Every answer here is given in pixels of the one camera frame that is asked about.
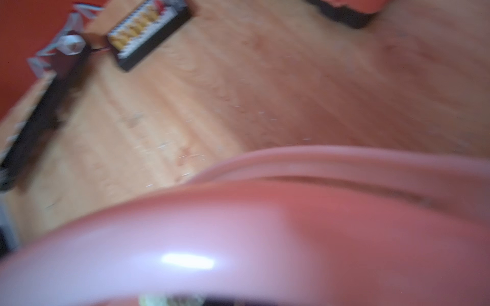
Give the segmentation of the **pink plastic bucket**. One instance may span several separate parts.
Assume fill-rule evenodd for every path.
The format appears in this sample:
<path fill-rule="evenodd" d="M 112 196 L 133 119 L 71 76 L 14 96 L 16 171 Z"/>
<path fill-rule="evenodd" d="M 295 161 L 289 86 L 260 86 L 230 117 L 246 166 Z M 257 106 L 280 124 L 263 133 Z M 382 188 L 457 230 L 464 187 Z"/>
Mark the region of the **pink plastic bucket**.
<path fill-rule="evenodd" d="M 1 262 L 2 305 L 114 305 L 144 294 L 488 305 L 489 161 L 259 150 L 78 219 Z"/>

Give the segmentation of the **yellow cloth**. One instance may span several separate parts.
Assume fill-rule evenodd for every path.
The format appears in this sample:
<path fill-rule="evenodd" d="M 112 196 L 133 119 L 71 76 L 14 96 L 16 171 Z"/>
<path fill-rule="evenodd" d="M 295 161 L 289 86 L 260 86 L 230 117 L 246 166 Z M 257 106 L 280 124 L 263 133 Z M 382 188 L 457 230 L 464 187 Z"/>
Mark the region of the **yellow cloth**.
<path fill-rule="evenodd" d="M 139 306 L 203 306 L 204 304 L 205 297 L 199 295 L 141 295 L 139 297 Z"/>

